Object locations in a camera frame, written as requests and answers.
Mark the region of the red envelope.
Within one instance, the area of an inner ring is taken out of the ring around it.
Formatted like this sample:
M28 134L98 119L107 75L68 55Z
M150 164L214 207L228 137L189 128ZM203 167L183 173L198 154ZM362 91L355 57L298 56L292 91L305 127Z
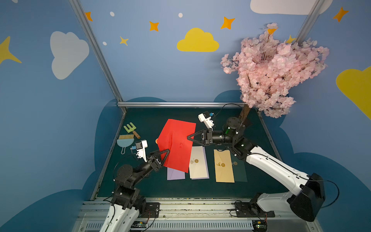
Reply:
M193 142L187 137L196 130L196 123L167 120L158 139L160 151L169 150L164 166L188 173Z

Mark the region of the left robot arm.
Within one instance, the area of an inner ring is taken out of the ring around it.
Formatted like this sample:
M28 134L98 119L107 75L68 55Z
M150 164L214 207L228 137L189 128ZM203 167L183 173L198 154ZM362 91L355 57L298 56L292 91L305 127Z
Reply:
M101 232L129 232L136 219L146 212L146 198L140 195L136 185L149 176L152 171L158 172L165 164L170 151L154 151L146 162L137 167L129 164L121 166L115 179L116 189Z

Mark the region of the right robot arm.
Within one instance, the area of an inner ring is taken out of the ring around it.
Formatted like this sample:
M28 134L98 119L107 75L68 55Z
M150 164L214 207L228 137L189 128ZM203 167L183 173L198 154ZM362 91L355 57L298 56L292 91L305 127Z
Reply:
M226 145L231 154L264 171L285 186L288 192L258 193L249 202L248 212L237 211L239 217L260 217L273 211L292 212L299 218L313 222L326 199L324 180L316 173L308 175L283 163L254 145L243 136L245 125L240 118L230 117L222 130L214 130L214 122L208 112L198 119L206 128L187 138L201 146Z

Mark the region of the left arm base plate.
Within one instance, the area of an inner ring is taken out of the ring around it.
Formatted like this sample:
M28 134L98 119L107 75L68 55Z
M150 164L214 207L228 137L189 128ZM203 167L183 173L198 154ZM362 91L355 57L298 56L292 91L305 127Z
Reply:
M158 218L160 203L158 202L141 203L138 210L139 210L138 218Z

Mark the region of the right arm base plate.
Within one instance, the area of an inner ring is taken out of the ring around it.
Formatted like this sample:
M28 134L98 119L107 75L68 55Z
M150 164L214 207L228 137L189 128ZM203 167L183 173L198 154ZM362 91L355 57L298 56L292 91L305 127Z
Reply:
M256 203L236 201L234 203L236 217L238 218L274 218L273 211L264 211Z

